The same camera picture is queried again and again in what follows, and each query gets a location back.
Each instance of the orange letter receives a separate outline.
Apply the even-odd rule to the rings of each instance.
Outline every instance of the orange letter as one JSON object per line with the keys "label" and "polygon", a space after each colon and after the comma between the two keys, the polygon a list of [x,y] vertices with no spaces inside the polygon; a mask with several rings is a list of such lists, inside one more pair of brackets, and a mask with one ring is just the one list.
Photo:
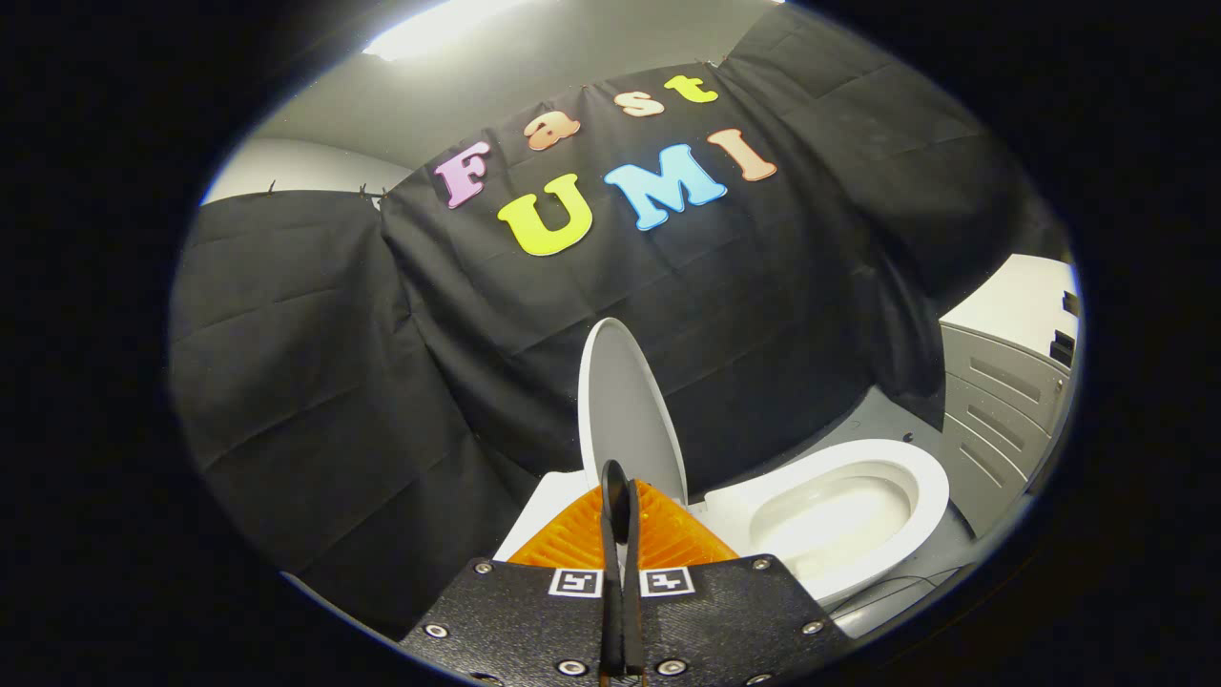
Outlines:
{"label": "orange letter", "polygon": [[526,124],[525,134],[530,137],[531,150],[546,150],[560,138],[568,138],[581,128],[581,122],[568,118],[564,112],[538,115]]}
{"label": "orange letter", "polygon": [[615,95],[614,104],[623,107],[624,112],[634,117],[647,117],[648,115],[659,115],[665,111],[665,105],[653,100],[653,96],[648,93],[639,90]]}
{"label": "orange letter", "polygon": [[736,128],[723,128],[708,137],[708,143],[720,145],[729,156],[742,167],[742,178],[758,181],[775,173],[775,165],[768,162],[753,148],[742,140],[742,132]]}

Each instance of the cable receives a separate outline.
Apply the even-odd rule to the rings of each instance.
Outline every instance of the cable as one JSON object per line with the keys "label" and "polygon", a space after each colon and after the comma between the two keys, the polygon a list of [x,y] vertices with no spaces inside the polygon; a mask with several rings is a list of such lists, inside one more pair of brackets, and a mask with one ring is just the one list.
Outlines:
{"label": "cable", "polygon": [[[971,565],[971,564],[967,563],[967,564],[962,564],[960,566],[950,567],[950,569],[943,570],[940,572],[934,572],[933,575],[929,575],[928,577],[922,577],[919,575],[896,575],[895,577],[888,577],[886,580],[879,580],[878,582],[874,582],[873,584],[866,587],[864,589],[861,589],[856,594],[852,594],[852,597],[850,597],[849,599],[845,599],[838,606],[835,606],[834,609],[832,609],[830,611],[828,611],[827,615],[830,616],[832,620],[839,620],[839,619],[844,617],[845,615],[853,614],[853,613],[856,613],[856,611],[858,611],[858,610],[861,610],[863,608],[867,608],[867,606],[871,606],[873,604],[877,604],[878,602],[880,602],[880,600],[883,600],[885,598],[894,597],[895,594],[902,592],[904,589],[910,589],[910,588],[915,587],[916,584],[918,584],[919,582],[927,582],[927,583],[929,583],[929,584],[933,586],[933,589],[937,589],[939,584],[935,583],[935,582],[933,582],[932,580],[929,580],[929,577],[937,577],[939,575],[945,575],[947,572],[956,572],[956,571],[960,571],[960,570],[967,567],[968,565]],[[916,580],[917,582],[912,582],[911,584],[907,584],[905,587],[900,587],[899,589],[895,589],[894,592],[891,592],[889,594],[885,594],[883,597],[878,597],[877,599],[869,602],[868,604],[862,604],[862,605],[860,605],[860,606],[857,606],[857,608],[847,611],[844,615],[840,615],[840,616],[835,615],[835,611],[838,611],[838,610],[842,609],[844,606],[851,604],[861,594],[864,594],[866,592],[873,589],[874,587],[877,587],[879,584],[885,584],[886,582],[895,582],[895,581],[899,581],[899,580]]]}

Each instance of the pink letter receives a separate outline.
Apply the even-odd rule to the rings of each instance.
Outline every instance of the pink letter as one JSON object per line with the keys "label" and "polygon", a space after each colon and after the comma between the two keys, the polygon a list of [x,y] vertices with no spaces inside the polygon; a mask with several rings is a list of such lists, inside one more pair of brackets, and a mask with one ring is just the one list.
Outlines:
{"label": "pink letter", "polygon": [[[451,210],[470,200],[473,195],[484,189],[484,182],[471,181],[470,177],[484,176],[484,172],[487,171],[484,157],[479,157],[477,155],[486,155],[491,149],[491,145],[480,140],[454,155],[449,161],[437,165],[437,170],[432,172],[446,179],[446,188],[449,189]],[[465,164],[466,159],[470,159],[470,164]]]}

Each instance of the ceiling light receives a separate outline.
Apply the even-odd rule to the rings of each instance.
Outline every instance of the ceiling light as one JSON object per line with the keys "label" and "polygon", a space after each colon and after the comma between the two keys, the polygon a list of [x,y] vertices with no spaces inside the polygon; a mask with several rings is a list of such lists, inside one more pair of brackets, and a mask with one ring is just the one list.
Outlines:
{"label": "ceiling light", "polygon": [[448,0],[409,17],[365,48],[387,62],[422,55],[463,37],[475,23],[530,0]]}

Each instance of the yellow letter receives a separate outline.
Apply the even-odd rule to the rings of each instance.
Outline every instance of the yellow letter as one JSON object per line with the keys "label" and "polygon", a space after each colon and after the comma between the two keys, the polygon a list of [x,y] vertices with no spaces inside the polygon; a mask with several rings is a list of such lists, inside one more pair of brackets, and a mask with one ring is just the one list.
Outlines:
{"label": "yellow letter", "polygon": [[742,178],[758,181],[775,173],[775,165],[768,162],[753,148],[742,140],[742,132],[736,128],[723,128],[708,137],[708,143],[720,145],[729,156],[742,167]]}
{"label": "yellow letter", "polygon": [[702,78],[689,78],[679,74],[665,82],[665,88],[673,88],[679,92],[679,95],[686,98],[692,103],[712,103],[717,99],[716,90],[700,90],[700,84],[703,83]]}
{"label": "yellow letter", "polygon": [[554,193],[559,201],[568,210],[568,223],[557,231],[548,229],[535,209],[534,193],[529,193],[501,207],[496,218],[509,222],[513,236],[518,237],[518,243],[531,255],[553,255],[573,243],[585,237],[593,225],[593,212],[585,196],[576,189],[576,174],[565,173],[553,178],[551,183],[542,187],[547,193]]}
{"label": "yellow letter", "polygon": [[653,100],[653,96],[648,93],[641,93],[640,90],[615,95],[614,104],[623,107],[624,112],[634,117],[647,117],[648,115],[659,115],[665,111],[665,105]]}
{"label": "yellow letter", "polygon": [[530,137],[531,150],[546,150],[560,138],[568,138],[581,128],[581,122],[568,118],[564,112],[546,112],[526,124],[525,134]]}

